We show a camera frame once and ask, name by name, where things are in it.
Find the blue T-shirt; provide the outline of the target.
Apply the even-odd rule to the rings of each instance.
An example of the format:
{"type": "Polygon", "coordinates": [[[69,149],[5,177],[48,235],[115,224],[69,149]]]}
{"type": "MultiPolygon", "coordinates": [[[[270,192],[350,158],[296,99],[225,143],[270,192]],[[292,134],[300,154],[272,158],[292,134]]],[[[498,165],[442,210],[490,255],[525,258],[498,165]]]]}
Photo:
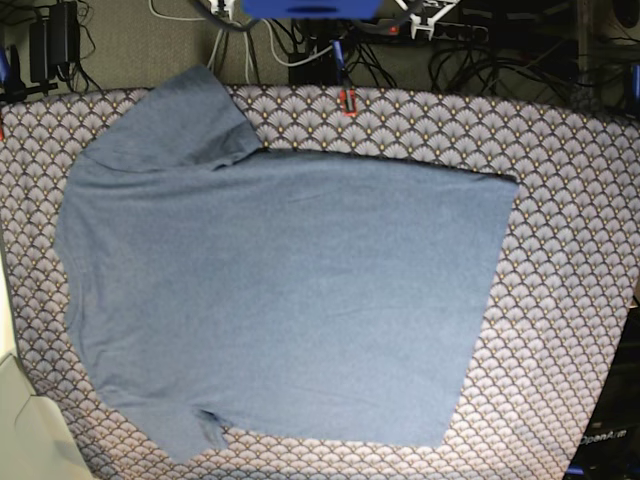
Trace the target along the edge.
{"type": "Polygon", "coordinates": [[[73,162],[54,249],[99,398],[184,462],[236,427],[439,445],[517,184],[266,151],[205,68],[73,162]]]}

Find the red table clamp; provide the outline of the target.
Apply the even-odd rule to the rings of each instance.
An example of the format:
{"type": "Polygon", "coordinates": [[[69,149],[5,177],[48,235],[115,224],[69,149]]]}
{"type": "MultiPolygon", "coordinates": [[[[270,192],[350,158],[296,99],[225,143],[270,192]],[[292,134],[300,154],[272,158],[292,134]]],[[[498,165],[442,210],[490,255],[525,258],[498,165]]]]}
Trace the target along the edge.
{"type": "Polygon", "coordinates": [[[357,115],[357,98],[353,88],[343,88],[339,92],[342,113],[347,117],[357,115]]]}

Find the black power strip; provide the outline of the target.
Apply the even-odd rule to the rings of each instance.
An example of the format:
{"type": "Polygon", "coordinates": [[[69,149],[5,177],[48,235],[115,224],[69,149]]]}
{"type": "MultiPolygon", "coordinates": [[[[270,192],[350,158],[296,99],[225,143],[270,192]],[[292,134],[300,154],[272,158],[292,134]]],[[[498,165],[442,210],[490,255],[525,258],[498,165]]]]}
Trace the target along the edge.
{"type": "Polygon", "coordinates": [[[427,24],[414,27],[411,22],[406,22],[383,31],[381,36],[415,41],[474,42],[479,44],[485,44],[490,40],[487,27],[442,21],[437,22],[433,27],[429,27],[427,24]]]}

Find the blue box overhead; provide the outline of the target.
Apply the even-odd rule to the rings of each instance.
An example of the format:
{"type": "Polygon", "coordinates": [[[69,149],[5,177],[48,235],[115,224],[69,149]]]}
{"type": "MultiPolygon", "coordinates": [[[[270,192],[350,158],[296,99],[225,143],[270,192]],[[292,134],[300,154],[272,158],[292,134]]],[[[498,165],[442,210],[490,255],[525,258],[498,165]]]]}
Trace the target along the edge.
{"type": "Polygon", "coordinates": [[[259,19],[369,19],[381,0],[243,0],[242,9],[259,19]]]}

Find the fan-patterned tablecloth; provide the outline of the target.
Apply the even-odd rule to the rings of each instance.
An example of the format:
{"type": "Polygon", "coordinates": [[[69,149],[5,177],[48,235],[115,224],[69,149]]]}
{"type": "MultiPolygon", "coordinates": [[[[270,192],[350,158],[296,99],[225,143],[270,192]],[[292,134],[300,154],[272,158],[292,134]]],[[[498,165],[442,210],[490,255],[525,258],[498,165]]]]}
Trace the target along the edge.
{"type": "Polygon", "coordinates": [[[461,396],[435,448],[238,430],[187,463],[96,396],[66,333],[52,242],[68,170],[143,96],[112,90],[3,108],[1,229],[18,356],[104,479],[559,479],[600,397],[639,279],[639,129],[499,99],[361,88],[230,91],[269,148],[410,158],[515,177],[497,276],[461,396]]]}

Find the black power adapter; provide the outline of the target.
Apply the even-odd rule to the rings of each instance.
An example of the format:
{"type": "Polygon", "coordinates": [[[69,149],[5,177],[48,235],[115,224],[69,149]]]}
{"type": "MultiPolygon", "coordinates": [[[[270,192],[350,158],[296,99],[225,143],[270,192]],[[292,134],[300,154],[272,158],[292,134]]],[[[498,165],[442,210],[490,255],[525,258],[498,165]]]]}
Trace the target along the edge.
{"type": "Polygon", "coordinates": [[[37,16],[28,33],[31,81],[69,82],[72,66],[80,61],[78,2],[59,1],[47,7],[47,14],[37,16]]]}

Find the black OpenArm base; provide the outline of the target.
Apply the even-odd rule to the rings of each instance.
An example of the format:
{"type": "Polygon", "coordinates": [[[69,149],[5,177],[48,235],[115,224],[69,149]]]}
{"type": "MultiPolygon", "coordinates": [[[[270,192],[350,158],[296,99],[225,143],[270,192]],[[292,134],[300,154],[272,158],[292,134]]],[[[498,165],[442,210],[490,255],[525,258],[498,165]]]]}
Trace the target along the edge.
{"type": "Polygon", "coordinates": [[[639,477],[639,308],[629,311],[603,390],[566,479],[639,477]]]}

